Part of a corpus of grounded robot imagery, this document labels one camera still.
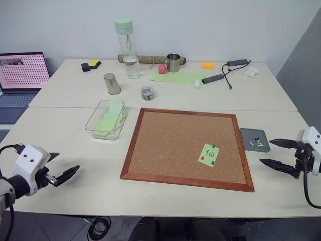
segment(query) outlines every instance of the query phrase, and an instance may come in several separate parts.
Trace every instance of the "cable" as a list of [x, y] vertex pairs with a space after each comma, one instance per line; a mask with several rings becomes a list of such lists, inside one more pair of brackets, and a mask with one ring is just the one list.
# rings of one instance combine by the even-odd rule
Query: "cable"
[[15, 146], [14, 145], [8, 145], [8, 146], [4, 146], [0, 149], [0, 154], [1, 152], [4, 150], [4, 149], [7, 149], [7, 148], [14, 148]]
[[321, 209], [321, 206], [314, 205], [309, 198], [309, 193], [307, 191], [307, 159], [303, 158], [302, 163], [303, 163], [303, 187], [304, 187], [304, 195], [305, 195], [306, 201], [311, 207]]
[[[111, 219], [110, 217], [103, 218], [103, 217], [97, 217], [94, 222], [90, 225], [89, 229], [88, 229], [88, 233], [87, 233], [87, 240], [89, 240], [89, 237], [91, 238], [91, 240], [101, 240], [103, 237], [106, 236], [106, 234], [108, 233], [110, 226], [111, 226]], [[100, 231], [96, 229], [96, 225], [98, 223], [102, 223], [105, 228], [104, 230]]]
[[[17, 150], [17, 152], [20, 152], [23, 150], [24, 146], [22, 145], [7, 145], [7, 146], [4, 146], [2, 148], [0, 148], [0, 154], [3, 150], [7, 149], [7, 148], [15, 148]], [[7, 233], [7, 236], [5, 238], [5, 241], [8, 241], [10, 239], [10, 236], [11, 236], [11, 233], [12, 233], [12, 229], [14, 228], [14, 224], [15, 224], [15, 211], [14, 211], [14, 207], [11, 205], [9, 207], [10, 209], [10, 226], [9, 226], [9, 230], [8, 230], [8, 233]]]
[[227, 72], [226, 74], [224, 73], [224, 66], [226, 66], [227, 64], [224, 64], [224, 65], [222, 66], [223, 75], [224, 75], [224, 77], [225, 77], [225, 79], [226, 79], [226, 82], [227, 82], [227, 84], [229, 85], [229, 88], [230, 88], [230, 89], [232, 89], [232, 85], [231, 85], [230, 82], [227, 80], [226, 75], [229, 74], [229, 73], [231, 73], [231, 72], [234, 71], [234, 70], [245, 68], [245, 67], [248, 66], [250, 63], [251, 63], [251, 60], [250, 60], [246, 65], [244, 65], [244, 66], [242, 66], [242, 67], [238, 67], [238, 68], [232, 69], [232, 70], [230, 70], [229, 72]]
[[14, 207], [11, 205], [10, 206], [10, 226], [9, 226], [9, 230], [5, 238], [5, 241], [8, 241], [10, 239], [12, 229], [14, 228], [14, 224], [15, 224], [15, 211], [14, 211]]

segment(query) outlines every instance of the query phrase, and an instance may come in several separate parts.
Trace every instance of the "white wall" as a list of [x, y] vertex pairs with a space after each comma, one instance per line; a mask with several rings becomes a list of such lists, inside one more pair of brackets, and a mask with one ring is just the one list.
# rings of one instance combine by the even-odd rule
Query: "white wall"
[[139, 55], [264, 61], [276, 75], [320, 0], [0, 0], [0, 52], [116, 59], [115, 17], [131, 17]]

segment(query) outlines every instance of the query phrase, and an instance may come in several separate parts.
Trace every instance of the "white table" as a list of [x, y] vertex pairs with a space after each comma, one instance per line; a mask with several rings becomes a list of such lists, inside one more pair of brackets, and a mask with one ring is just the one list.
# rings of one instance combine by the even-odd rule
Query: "white table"
[[[170, 108], [197, 110], [277, 110], [297, 111], [265, 63], [251, 63], [260, 70], [254, 78], [243, 76], [248, 67], [231, 72], [228, 79], [233, 85], [230, 90], [225, 80], [207, 84], [201, 89], [192, 85], [151, 81], [158, 65], [149, 69], [149, 64], [141, 64], [141, 78], [129, 79], [125, 67], [116, 60], [102, 60], [102, 64], [90, 72], [83, 72], [81, 63], [91, 62], [84, 59], [66, 59], [49, 83], [31, 102], [31, 107], [97, 107], [102, 99], [120, 99], [127, 107]], [[222, 63], [216, 63], [215, 69], [201, 68], [201, 63], [181, 65], [181, 72], [204, 73], [209, 76], [221, 74]], [[103, 75], [115, 74], [122, 89], [118, 95], [108, 94]], [[144, 101], [140, 97], [140, 88], [151, 85], [156, 97], [153, 101]]]
[[[239, 192], [119, 178], [139, 109], [130, 109], [119, 139], [92, 138], [84, 126], [91, 108], [28, 108], [1, 146], [24, 143], [40, 146], [60, 156], [47, 165], [52, 175], [80, 165], [77, 174], [60, 187], [48, 186], [32, 197], [16, 201], [15, 210], [59, 214], [296, 217], [320, 216], [310, 207], [299, 180], [272, 170], [259, 158], [294, 165], [294, 149], [270, 145], [269, 153], [246, 151], [255, 192]], [[307, 127], [294, 111], [216, 111], [235, 113], [240, 128], [264, 129], [269, 140], [295, 139]], [[10, 176], [17, 154], [5, 151], [0, 167]], [[321, 203], [320, 176], [309, 175], [309, 193]]]

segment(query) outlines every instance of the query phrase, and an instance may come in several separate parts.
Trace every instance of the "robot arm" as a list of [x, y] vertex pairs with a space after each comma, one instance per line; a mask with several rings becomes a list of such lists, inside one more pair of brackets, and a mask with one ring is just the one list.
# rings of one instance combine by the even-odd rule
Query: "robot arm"
[[271, 140], [270, 143], [283, 148], [296, 149], [294, 154], [296, 157], [295, 167], [271, 159], [260, 159], [260, 161], [264, 165], [274, 170], [290, 174], [296, 179], [299, 178], [302, 171], [304, 174], [303, 187], [305, 198], [310, 206], [321, 209], [321, 206], [314, 205], [311, 202], [307, 190], [308, 172], [312, 172], [314, 175], [318, 175], [321, 172], [321, 134], [315, 127], [308, 127], [299, 132], [296, 141], [274, 139]]
[[79, 169], [79, 166], [75, 166], [57, 178], [52, 177], [45, 165], [59, 153], [48, 153], [40, 147], [24, 145], [16, 150], [20, 156], [16, 161], [13, 177], [0, 178], [0, 214], [13, 205], [16, 199], [24, 195], [32, 196], [48, 183], [57, 187], [70, 179]]

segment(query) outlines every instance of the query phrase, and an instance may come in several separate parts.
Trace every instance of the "pink eraser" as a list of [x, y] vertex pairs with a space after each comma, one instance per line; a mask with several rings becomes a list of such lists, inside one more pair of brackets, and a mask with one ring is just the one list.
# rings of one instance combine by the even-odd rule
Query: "pink eraser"
[[159, 74], [166, 74], [166, 73], [167, 73], [167, 69], [165, 68], [165, 65], [161, 64], [161, 65], [158, 67], [158, 73], [159, 73]]

